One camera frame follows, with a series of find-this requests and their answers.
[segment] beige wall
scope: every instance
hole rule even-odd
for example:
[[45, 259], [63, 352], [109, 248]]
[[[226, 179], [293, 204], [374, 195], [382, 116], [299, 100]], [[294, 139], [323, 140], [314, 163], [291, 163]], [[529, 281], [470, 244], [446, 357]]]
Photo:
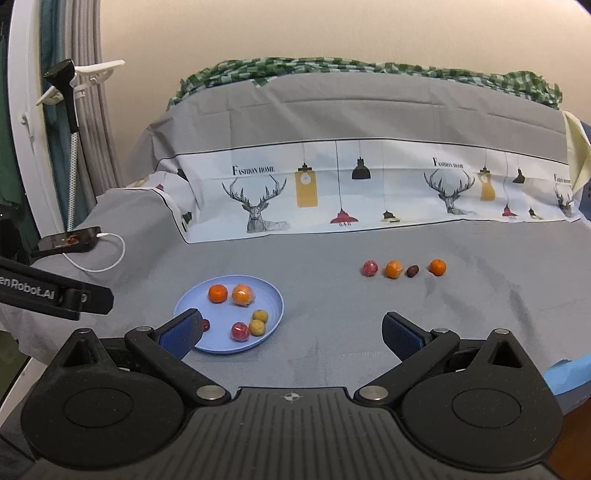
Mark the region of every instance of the beige wall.
[[340, 56], [532, 70], [591, 122], [591, 15], [574, 0], [102, 0], [109, 114], [125, 161], [182, 77], [227, 59]]

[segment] wrapped fruit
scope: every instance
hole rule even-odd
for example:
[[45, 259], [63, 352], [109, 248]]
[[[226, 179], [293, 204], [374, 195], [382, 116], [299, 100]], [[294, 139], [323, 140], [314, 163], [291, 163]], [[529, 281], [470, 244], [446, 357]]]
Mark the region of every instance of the wrapped fruit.
[[207, 298], [209, 298], [212, 303], [223, 303], [226, 301], [227, 297], [228, 289], [220, 284], [212, 285], [207, 291]]
[[260, 337], [265, 334], [265, 323], [261, 320], [251, 320], [251, 324], [248, 327], [255, 337]]
[[236, 322], [234, 325], [232, 325], [230, 335], [237, 342], [246, 342], [250, 336], [250, 330], [248, 329], [248, 325], [246, 325], [246, 323]]
[[366, 277], [373, 277], [378, 270], [378, 263], [375, 260], [367, 260], [361, 267], [361, 273]]
[[431, 272], [436, 277], [441, 277], [445, 271], [447, 270], [447, 265], [443, 260], [436, 258], [429, 264], [429, 272]]
[[269, 314], [265, 310], [255, 310], [252, 312], [252, 319], [253, 320], [260, 320], [262, 323], [267, 323], [269, 319]]
[[255, 300], [255, 293], [248, 285], [239, 283], [232, 290], [232, 300], [236, 305], [243, 307], [250, 305]]
[[403, 271], [404, 267], [397, 260], [392, 260], [391, 262], [388, 262], [386, 264], [386, 268], [384, 269], [384, 273], [389, 278], [398, 278]]

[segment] green checkered cloth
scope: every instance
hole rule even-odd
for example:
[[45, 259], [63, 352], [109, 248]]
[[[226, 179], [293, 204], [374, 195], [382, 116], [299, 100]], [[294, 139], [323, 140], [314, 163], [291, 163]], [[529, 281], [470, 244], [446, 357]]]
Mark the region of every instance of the green checkered cloth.
[[551, 87], [541, 76], [521, 70], [504, 75], [475, 73], [469, 70], [423, 68], [420, 65], [405, 63], [366, 63], [359, 60], [347, 60], [327, 57], [309, 59], [287, 59], [267, 57], [249, 60], [228, 60], [191, 75], [181, 80], [181, 88], [168, 102], [168, 108], [182, 102], [189, 95], [205, 88], [227, 85], [229, 83], [252, 81], [262, 87], [270, 80], [281, 75], [293, 73], [324, 72], [370, 72], [418, 75], [421, 77], [452, 80], [480, 87], [510, 93], [552, 108], [558, 108], [562, 102], [562, 92], [558, 85]]

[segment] white clamp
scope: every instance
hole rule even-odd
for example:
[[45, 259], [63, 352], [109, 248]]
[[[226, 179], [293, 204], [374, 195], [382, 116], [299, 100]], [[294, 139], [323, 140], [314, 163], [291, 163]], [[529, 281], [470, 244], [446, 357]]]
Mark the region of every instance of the white clamp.
[[[103, 83], [113, 75], [113, 71], [117, 67], [125, 65], [124, 60], [106, 61], [104, 63], [95, 63], [94, 65], [85, 65], [74, 67], [74, 78], [72, 82], [76, 80], [76, 77], [88, 77], [87, 82], [81, 83], [74, 87], [74, 98], [80, 98], [84, 96], [84, 90], [93, 85]], [[45, 103], [46, 105], [55, 105], [60, 103], [64, 97], [54, 86], [51, 86], [47, 91], [39, 98], [36, 105]]]

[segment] blue plate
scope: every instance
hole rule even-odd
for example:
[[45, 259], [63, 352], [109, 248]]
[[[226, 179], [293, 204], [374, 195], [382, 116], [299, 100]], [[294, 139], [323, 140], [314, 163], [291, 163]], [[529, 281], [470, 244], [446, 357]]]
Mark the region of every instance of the blue plate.
[[[215, 284], [228, 289], [228, 299], [224, 303], [212, 303], [207, 298], [209, 287]], [[255, 293], [255, 301], [248, 307], [241, 307], [232, 302], [232, 290], [239, 283], [248, 285]], [[248, 275], [225, 275], [195, 285], [178, 301], [174, 316], [187, 309], [199, 309], [204, 319], [209, 320], [210, 328], [203, 332], [203, 337], [195, 348], [208, 353], [237, 353], [248, 350], [264, 342], [275, 331], [283, 317], [283, 297], [273, 285], [260, 278]], [[267, 331], [260, 337], [251, 335], [246, 342], [237, 342], [230, 336], [232, 325], [244, 322], [247, 325], [255, 310], [266, 310], [269, 314]]]

